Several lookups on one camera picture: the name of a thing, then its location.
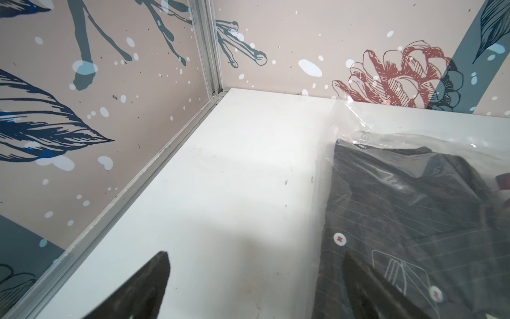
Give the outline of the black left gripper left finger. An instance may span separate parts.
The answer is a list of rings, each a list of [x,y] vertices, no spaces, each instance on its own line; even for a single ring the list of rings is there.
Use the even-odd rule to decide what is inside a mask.
[[[168,253],[158,252],[85,319],[156,319],[170,272]]]

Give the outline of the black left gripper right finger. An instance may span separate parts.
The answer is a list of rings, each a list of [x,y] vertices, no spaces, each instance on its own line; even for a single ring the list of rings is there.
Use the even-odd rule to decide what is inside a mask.
[[[356,319],[429,317],[356,253],[345,254],[342,274]]]

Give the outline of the grey pinstriped shirt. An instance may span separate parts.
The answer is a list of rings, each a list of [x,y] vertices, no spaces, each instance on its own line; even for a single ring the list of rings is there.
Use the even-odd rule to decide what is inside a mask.
[[[358,254],[431,318],[509,317],[509,208],[460,156],[338,140],[313,318],[353,318]]]

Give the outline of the clear plastic vacuum bag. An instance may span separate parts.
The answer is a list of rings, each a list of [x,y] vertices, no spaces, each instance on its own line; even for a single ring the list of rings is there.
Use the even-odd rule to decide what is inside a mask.
[[[312,318],[509,317],[509,121],[336,101]]]

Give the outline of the red black plaid shirt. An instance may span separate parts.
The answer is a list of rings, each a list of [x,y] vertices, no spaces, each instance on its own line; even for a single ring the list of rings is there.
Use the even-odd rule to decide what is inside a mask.
[[[507,194],[507,198],[505,199],[505,201],[502,204],[503,209],[507,209],[507,208],[509,208],[509,202],[510,202],[510,198],[509,198],[510,173],[504,173],[504,174],[497,175],[495,177],[495,181],[496,181],[496,184],[498,187],[498,192],[504,192],[505,194]]]

